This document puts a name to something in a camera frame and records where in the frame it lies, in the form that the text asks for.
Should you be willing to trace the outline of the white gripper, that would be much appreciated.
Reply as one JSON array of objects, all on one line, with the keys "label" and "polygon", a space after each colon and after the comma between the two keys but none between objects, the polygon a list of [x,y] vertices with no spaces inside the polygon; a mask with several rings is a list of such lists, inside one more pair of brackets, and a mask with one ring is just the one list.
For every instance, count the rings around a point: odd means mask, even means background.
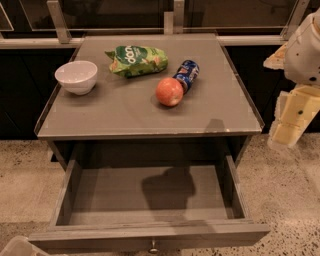
[{"label": "white gripper", "polygon": [[304,19],[288,43],[263,66],[284,69],[285,77],[297,83],[290,92],[280,92],[268,139],[270,146],[293,147],[320,111],[320,8]]}]

